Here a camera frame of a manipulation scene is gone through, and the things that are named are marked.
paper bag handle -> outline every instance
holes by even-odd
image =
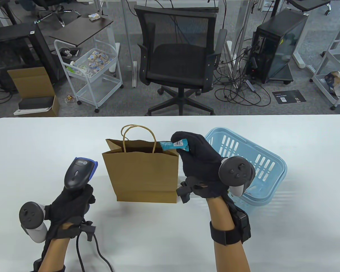
[[[130,127],[129,127],[128,129],[126,129],[125,133],[122,134],[123,129],[126,128],[126,127],[128,127],[128,126],[130,126]],[[155,138],[154,133],[153,133],[149,128],[147,128],[147,127],[144,127],[144,126],[141,126],[141,125],[134,125],[134,124],[132,124],[132,125],[126,125],[126,126],[124,126],[123,128],[121,128],[121,135],[122,135],[122,137],[123,137],[123,139],[122,139],[122,144],[123,144],[123,146],[124,146],[124,152],[126,153],[126,145],[125,145],[126,133],[127,133],[131,128],[135,128],[135,127],[145,128],[146,130],[148,130],[148,131],[151,133],[151,135],[152,135],[153,138],[154,138],[154,147],[153,147],[153,149],[152,149],[152,153],[155,153],[155,148],[156,148],[156,138]]]

black computer case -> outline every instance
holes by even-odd
[[[38,25],[0,27],[0,85],[3,89],[16,90],[8,70],[32,67],[44,67],[52,83],[64,75],[59,59],[51,54]]]
[[[266,83],[291,59],[307,15],[284,9],[257,27],[246,74]]]

light blue plastic basket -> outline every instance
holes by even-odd
[[[283,159],[227,128],[214,128],[205,136],[210,145],[222,156],[241,156],[253,164],[256,176],[240,197],[229,195],[246,212],[254,206],[268,204],[287,173]]]

chair base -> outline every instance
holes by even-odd
[[[193,93],[200,93],[199,89],[193,89],[193,90],[188,90],[184,92],[184,88],[179,88],[179,92],[175,92],[172,89],[161,86],[160,89],[157,90],[157,92],[162,95],[164,92],[168,93],[169,95],[172,96],[171,99],[162,102],[154,107],[151,107],[148,109],[148,112],[146,116],[151,116],[152,112],[157,111],[157,110],[162,110],[164,108],[167,108],[172,105],[178,105],[179,106],[179,115],[183,115],[183,108],[184,105],[189,105],[197,109],[201,109],[204,111],[207,111],[210,113],[210,115],[215,115],[214,110],[210,107],[207,107],[206,105],[203,105],[193,99],[190,99],[189,96],[191,96]]]
[[[68,12],[74,12],[78,15],[77,18],[81,17],[81,14],[76,10],[64,9],[64,7],[62,5],[55,5],[53,7],[54,7],[53,10],[46,10],[46,9],[39,10],[39,19],[36,20],[34,23],[38,24],[41,21],[43,21],[44,19],[46,19],[46,18],[48,18],[48,17],[50,17],[54,14],[57,17],[58,21],[60,22],[61,26],[65,27],[65,23],[63,22],[62,18],[60,18],[60,14],[68,13]],[[41,13],[47,13],[47,15],[41,17],[40,16]]]

black glove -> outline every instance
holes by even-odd
[[[69,191],[66,188],[53,201],[51,205],[45,206],[45,220],[50,220],[50,227],[47,232],[42,259],[48,250],[50,241],[56,238],[58,229],[64,223],[73,223],[71,228],[79,228],[88,205],[95,203],[92,195],[93,187],[87,184],[78,191]]]
[[[187,139],[189,146],[189,151],[177,149],[183,160],[184,174],[199,180],[197,185],[192,185],[192,191],[203,198],[219,197],[226,193],[229,186],[219,178],[219,167],[223,159],[219,153],[202,135],[178,131],[171,136],[173,143],[182,139]]]

